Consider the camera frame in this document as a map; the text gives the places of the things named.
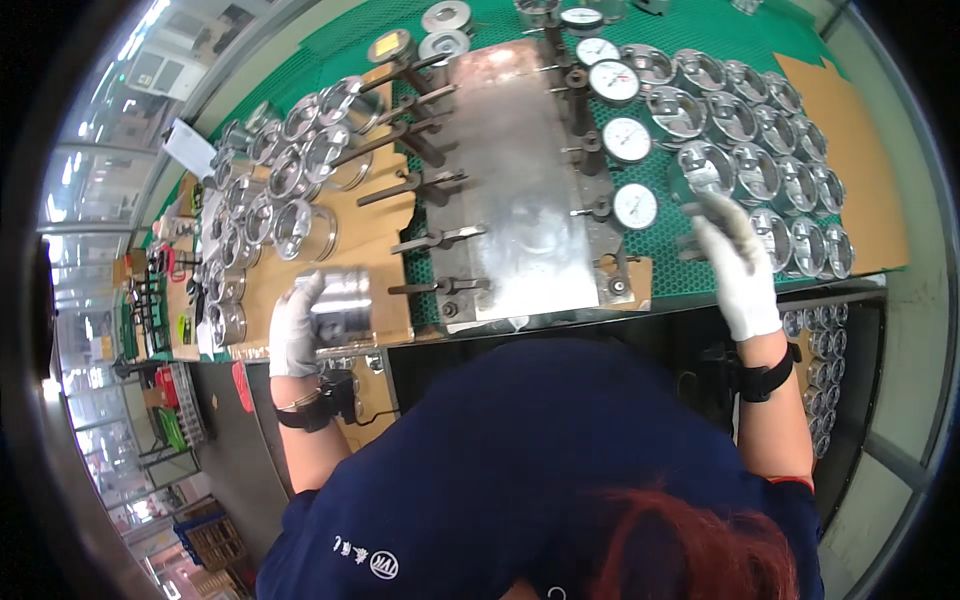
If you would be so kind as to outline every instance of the black wrist strap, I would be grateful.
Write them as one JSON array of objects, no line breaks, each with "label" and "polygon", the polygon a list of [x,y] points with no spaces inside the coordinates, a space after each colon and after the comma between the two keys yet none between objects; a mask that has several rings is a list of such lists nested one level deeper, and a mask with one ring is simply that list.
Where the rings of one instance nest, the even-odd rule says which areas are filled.
[{"label": "black wrist strap", "polygon": [[307,433],[320,431],[340,415],[344,423],[357,422],[356,395],[353,373],[350,371],[330,370],[324,373],[316,400],[297,411],[276,410],[276,420],[291,429],[302,429]]},{"label": "black wrist strap", "polygon": [[276,410],[276,420],[280,424],[291,429],[302,429],[307,433],[320,431],[330,424],[333,415],[330,412],[330,405],[323,396],[296,412]]},{"label": "black wrist strap", "polygon": [[770,394],[790,376],[793,364],[802,359],[800,347],[787,342],[786,353],[773,369],[748,368],[741,363],[737,368],[740,399],[746,402],[766,402],[770,399]]}]

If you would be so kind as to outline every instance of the red hair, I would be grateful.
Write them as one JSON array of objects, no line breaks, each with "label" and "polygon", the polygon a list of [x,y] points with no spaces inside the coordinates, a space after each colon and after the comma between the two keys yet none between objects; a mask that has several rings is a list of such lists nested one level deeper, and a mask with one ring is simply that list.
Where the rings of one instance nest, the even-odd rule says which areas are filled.
[{"label": "red hair", "polygon": [[610,498],[627,510],[613,531],[607,558],[593,582],[592,600],[621,600],[629,576],[628,538],[641,517],[666,525],[682,553],[681,588],[663,598],[686,600],[796,600],[793,554],[777,525],[759,513],[721,520],[663,492],[613,492]]}]

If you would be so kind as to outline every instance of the black cable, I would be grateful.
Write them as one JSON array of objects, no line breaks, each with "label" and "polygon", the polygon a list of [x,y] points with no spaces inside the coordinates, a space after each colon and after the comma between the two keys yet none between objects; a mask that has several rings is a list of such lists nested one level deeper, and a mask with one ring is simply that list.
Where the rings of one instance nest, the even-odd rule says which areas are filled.
[{"label": "black cable", "polygon": [[393,414],[393,413],[398,413],[398,412],[400,412],[400,409],[398,409],[398,408],[396,408],[396,409],[394,409],[394,410],[392,410],[392,411],[383,411],[382,413],[377,413],[377,414],[373,415],[372,417],[370,417],[370,420],[368,420],[368,421],[365,422],[365,423],[362,423],[362,422],[360,422],[360,421],[358,420],[358,421],[357,421],[357,424],[360,425],[361,427],[366,427],[367,425],[369,425],[369,424],[371,424],[372,422],[374,422],[374,421],[376,420],[376,418],[379,417],[380,415],[391,415],[391,414]]}]

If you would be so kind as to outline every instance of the shirt logo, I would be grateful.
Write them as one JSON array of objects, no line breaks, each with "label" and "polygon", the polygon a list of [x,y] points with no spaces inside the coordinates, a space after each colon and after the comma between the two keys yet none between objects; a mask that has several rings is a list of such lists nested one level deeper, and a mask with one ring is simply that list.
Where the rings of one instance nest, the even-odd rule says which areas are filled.
[{"label": "shirt logo", "polygon": [[396,556],[386,550],[377,550],[370,557],[370,570],[380,579],[393,579],[399,571]]}]

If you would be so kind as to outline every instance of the hand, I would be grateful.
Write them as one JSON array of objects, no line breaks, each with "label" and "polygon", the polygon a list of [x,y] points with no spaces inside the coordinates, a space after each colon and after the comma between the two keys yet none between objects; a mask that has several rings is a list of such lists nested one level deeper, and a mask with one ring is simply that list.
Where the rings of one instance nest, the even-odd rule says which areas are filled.
[{"label": "hand", "polygon": [[310,306],[323,290],[324,275],[317,271],[276,301],[270,319],[270,377],[306,377],[319,370]]},{"label": "hand", "polygon": [[[782,328],[774,291],[770,256],[750,225],[747,212],[725,196],[697,195],[702,214],[691,217],[700,250],[709,259],[717,280],[717,303],[730,335],[742,342]],[[724,231],[714,223],[722,224]]]}]

